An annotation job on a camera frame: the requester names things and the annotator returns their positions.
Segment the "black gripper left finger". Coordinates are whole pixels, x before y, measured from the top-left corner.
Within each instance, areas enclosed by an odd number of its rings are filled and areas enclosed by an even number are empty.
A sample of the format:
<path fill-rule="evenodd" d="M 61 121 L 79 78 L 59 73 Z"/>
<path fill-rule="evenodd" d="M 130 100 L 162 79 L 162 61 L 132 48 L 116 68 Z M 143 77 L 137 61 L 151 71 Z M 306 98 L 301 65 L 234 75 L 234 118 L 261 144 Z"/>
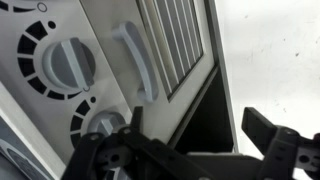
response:
<path fill-rule="evenodd" d="M 84 135 L 61 180 L 104 180 L 120 168 L 131 180 L 214 180 L 200 165 L 157 139 L 141 132 L 143 107 L 134 108 L 129 125 L 120 125 L 108 137 Z"/>

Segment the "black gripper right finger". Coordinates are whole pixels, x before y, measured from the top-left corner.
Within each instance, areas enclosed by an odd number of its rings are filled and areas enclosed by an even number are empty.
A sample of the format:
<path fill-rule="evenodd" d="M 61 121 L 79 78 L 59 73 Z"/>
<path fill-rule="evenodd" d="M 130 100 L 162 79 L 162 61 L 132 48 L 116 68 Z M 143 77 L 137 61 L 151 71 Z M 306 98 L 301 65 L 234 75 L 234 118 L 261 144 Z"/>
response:
<path fill-rule="evenodd" d="M 294 129 L 274 125 L 253 107 L 244 109 L 241 128 L 264 156 L 257 180 L 294 180 L 295 168 L 320 180 L 318 133 L 308 139 Z"/>

